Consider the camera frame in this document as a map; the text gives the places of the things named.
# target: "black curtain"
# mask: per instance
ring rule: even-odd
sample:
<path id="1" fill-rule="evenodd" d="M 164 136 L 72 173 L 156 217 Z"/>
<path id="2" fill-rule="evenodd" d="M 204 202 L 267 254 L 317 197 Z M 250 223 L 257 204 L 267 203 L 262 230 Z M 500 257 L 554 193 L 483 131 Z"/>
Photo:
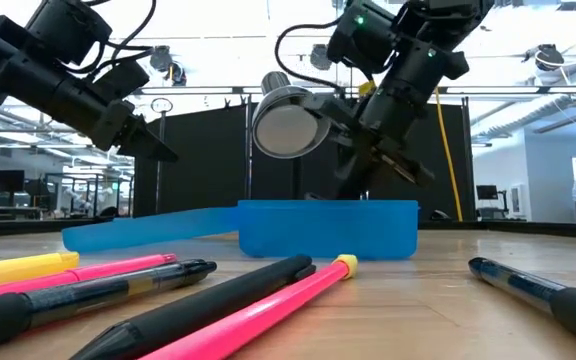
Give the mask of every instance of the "black curtain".
<path id="1" fill-rule="evenodd" d="M 159 133 L 159 120 L 149 128 Z M 162 163 L 161 213 L 236 206 L 244 198 L 245 107 L 169 116 L 165 140 L 180 159 Z M 157 163 L 135 166 L 135 216 L 155 214 Z"/>
<path id="2" fill-rule="evenodd" d="M 472 153 L 467 110 L 442 106 L 464 220 L 475 219 Z M 427 105 L 428 116 L 418 121 L 408 136 L 409 154 L 434 172 L 435 181 L 418 188 L 392 171 L 381 172 L 370 188 L 371 199 L 413 199 L 420 204 L 420 221 L 434 210 L 457 218 L 448 162 L 441 138 L 436 105 Z M 235 107 L 170 116 L 166 142 L 180 155 L 179 162 L 163 166 L 162 212 L 234 206 L 246 198 L 246 109 Z M 149 128 L 159 133 L 159 121 Z M 298 161 L 266 156 L 251 149 L 250 198 L 285 200 L 316 193 L 332 198 L 338 187 L 334 176 L 337 145 L 325 141 Z M 155 213 L 157 164 L 138 160 L 135 166 L 135 216 Z"/>
<path id="3" fill-rule="evenodd" d="M 421 207 L 420 221 L 428 220 L 435 210 L 445 212 L 457 219 L 457 210 L 448 169 L 448 161 L 441 138 L 437 107 L 428 104 L 427 117 L 419 120 L 408 135 L 408 153 L 421 161 L 435 174 L 435 181 L 426 188 L 419 188 L 400 179 L 391 170 L 380 171 L 370 187 L 370 199 L 417 200 Z M 473 193 L 472 151 L 467 111 L 462 106 L 442 106 L 446 137 L 450 146 L 455 179 L 459 191 L 464 220 L 475 219 Z M 263 199 L 291 199 L 291 172 L 295 166 L 289 160 L 269 158 L 253 152 L 253 184 Z M 337 145 L 324 141 L 317 149 L 301 159 L 301 198 L 311 192 L 325 198 L 333 198 L 339 185 L 334 176 L 337 164 Z"/>

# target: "pink highlighter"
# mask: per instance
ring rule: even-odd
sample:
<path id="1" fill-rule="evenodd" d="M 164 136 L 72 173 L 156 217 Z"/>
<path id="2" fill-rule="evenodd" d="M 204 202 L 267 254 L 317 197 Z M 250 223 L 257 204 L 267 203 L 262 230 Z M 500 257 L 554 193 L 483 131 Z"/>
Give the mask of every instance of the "pink highlighter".
<path id="1" fill-rule="evenodd" d="M 101 277 L 128 273 L 147 269 L 177 261 L 175 254 L 149 255 L 129 260 L 116 261 L 108 264 L 84 266 L 66 270 L 62 273 L 42 276 L 35 279 L 1 284 L 0 295 L 6 293 L 23 293 L 45 289 L 53 286 L 72 284 L 79 281 L 92 280 Z"/>
<path id="2" fill-rule="evenodd" d="M 332 265 L 279 290 L 139 360 L 223 360 L 304 306 L 324 290 L 357 272 L 357 258 L 340 255 Z"/>

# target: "table surface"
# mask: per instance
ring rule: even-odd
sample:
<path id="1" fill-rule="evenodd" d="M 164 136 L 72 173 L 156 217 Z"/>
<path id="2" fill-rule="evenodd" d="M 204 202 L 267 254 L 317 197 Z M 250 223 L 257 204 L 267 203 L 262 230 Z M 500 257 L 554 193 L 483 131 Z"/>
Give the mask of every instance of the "table surface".
<path id="1" fill-rule="evenodd" d="M 576 239 L 485 231 L 421 231 L 408 261 L 363 262 L 240 350 L 235 359 L 576 359 L 576 338 L 548 315 L 475 280 L 467 261 L 484 256 L 576 286 Z M 265 266 L 225 236 L 82 256 L 82 265 L 175 252 L 218 262 L 200 285 L 38 329 L 0 346 L 0 360 L 67 359 L 106 327 Z M 0 237 L 0 259 L 63 250 L 59 234 Z M 325 262 L 316 262 L 325 266 Z"/>

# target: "marker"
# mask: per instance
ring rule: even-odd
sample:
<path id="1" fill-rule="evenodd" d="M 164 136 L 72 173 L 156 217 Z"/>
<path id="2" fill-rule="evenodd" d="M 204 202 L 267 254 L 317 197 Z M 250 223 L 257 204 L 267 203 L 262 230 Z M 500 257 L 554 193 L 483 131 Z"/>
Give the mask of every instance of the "marker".
<path id="1" fill-rule="evenodd" d="M 0 295 L 0 344 L 27 330 L 93 309 L 195 284 L 216 268 L 214 262 L 190 260 L 27 293 Z"/>
<path id="2" fill-rule="evenodd" d="M 53 286 L 72 284 L 79 281 L 92 280 L 101 277 L 146 269 L 174 261 L 177 261 L 177 256 L 175 254 L 165 254 L 143 256 L 129 260 L 116 261 L 108 264 L 84 266 L 76 269 L 66 270 L 55 275 L 48 275 L 30 280 L 1 284 L 0 295 L 6 293 L 29 292 Z"/>
<path id="3" fill-rule="evenodd" d="M 576 335 L 576 288 L 481 257 L 470 260 L 468 265 L 477 278 L 552 315 L 564 328 Z"/>
<path id="4" fill-rule="evenodd" d="M 237 312 L 314 270 L 309 256 L 276 262 L 117 323 L 71 360 L 136 359 Z"/>
<path id="5" fill-rule="evenodd" d="M 141 360 L 221 360 L 343 279 L 354 277 L 357 258 L 340 255 L 332 265 L 224 319 L 152 352 Z"/>
<path id="6" fill-rule="evenodd" d="M 0 261 L 0 284 L 33 279 L 77 267 L 75 252 L 29 256 Z"/>

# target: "black pen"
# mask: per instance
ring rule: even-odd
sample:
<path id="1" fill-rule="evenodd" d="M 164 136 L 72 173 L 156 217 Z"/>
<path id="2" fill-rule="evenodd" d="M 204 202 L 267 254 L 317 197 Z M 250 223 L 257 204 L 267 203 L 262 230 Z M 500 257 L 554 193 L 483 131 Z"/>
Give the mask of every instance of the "black pen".
<path id="1" fill-rule="evenodd" d="M 552 315 L 558 323 L 576 335 L 576 288 L 481 257 L 470 260 L 468 265 L 479 279 Z"/>
<path id="2" fill-rule="evenodd" d="M 309 256 L 279 261 L 115 324 L 71 360 L 139 358 L 314 272 Z"/>
<path id="3" fill-rule="evenodd" d="M 187 286 L 215 271 L 211 261 L 175 262 L 130 273 L 0 295 L 0 344 L 45 324 L 83 312 Z"/>

